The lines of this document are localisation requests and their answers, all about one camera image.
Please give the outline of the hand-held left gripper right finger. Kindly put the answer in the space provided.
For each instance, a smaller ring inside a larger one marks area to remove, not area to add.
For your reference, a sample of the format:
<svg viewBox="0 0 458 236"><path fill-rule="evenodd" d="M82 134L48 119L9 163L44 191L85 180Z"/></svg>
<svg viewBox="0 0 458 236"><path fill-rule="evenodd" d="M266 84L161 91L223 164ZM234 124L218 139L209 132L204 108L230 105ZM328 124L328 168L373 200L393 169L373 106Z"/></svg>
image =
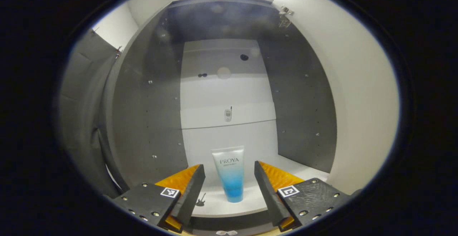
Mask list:
<svg viewBox="0 0 458 236"><path fill-rule="evenodd" d="M301 179L261 161L255 161L254 175L269 218L281 232L309 227L353 199L319 178Z"/></svg>

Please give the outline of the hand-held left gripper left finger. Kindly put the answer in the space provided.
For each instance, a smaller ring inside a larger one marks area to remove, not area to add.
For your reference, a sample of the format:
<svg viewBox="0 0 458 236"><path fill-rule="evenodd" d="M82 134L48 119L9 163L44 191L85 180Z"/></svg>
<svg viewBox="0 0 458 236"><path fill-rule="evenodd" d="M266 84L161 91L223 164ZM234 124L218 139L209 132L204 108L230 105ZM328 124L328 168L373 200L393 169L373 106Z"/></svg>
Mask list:
<svg viewBox="0 0 458 236"><path fill-rule="evenodd" d="M180 234L190 223L205 177L202 164L168 176L154 173L116 197L105 195L104 200L148 227Z"/></svg>

